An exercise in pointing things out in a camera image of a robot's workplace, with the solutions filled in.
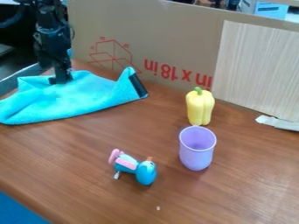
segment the purple cup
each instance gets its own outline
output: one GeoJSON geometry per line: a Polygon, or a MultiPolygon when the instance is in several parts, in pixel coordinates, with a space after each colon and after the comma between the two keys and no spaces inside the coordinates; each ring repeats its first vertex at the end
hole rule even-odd
{"type": "Polygon", "coordinates": [[[212,162],[217,138],[209,129],[200,126],[185,128],[179,133],[179,158],[193,171],[201,171],[212,162]]]}

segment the plastic pepper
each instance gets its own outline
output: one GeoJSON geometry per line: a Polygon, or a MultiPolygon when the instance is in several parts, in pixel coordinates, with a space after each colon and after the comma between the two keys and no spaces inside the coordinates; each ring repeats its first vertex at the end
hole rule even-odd
{"type": "Polygon", "coordinates": [[[187,114],[190,124],[206,125],[211,121],[215,99],[212,93],[195,87],[186,95],[187,114]]]}

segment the toy penguin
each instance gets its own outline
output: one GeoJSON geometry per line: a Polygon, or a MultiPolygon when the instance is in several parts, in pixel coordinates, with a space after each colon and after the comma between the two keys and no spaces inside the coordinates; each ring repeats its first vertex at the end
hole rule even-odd
{"type": "Polygon", "coordinates": [[[135,174],[136,180],[144,186],[151,185],[156,179],[156,164],[151,161],[151,157],[139,162],[123,151],[115,149],[111,152],[108,162],[115,165],[115,179],[119,178],[121,172],[135,174]]]}

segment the wooden table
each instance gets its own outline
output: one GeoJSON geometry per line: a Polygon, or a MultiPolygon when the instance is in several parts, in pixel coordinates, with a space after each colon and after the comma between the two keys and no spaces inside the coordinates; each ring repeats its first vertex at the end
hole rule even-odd
{"type": "Polygon", "coordinates": [[[218,137],[212,165],[189,171],[177,156],[177,135],[188,126],[185,93],[144,85],[148,99],[120,107],[0,125],[1,189],[54,223],[299,223],[298,133],[258,124],[259,113],[217,101],[208,125],[218,137]],[[125,174],[114,180],[114,148],[152,156],[156,182],[144,187],[125,174]]]}

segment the blue floor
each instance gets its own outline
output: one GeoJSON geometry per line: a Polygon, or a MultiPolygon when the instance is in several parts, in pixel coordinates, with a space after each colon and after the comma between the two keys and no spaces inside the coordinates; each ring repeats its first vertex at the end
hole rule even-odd
{"type": "Polygon", "coordinates": [[[33,211],[0,192],[0,224],[49,224],[33,211]]]}

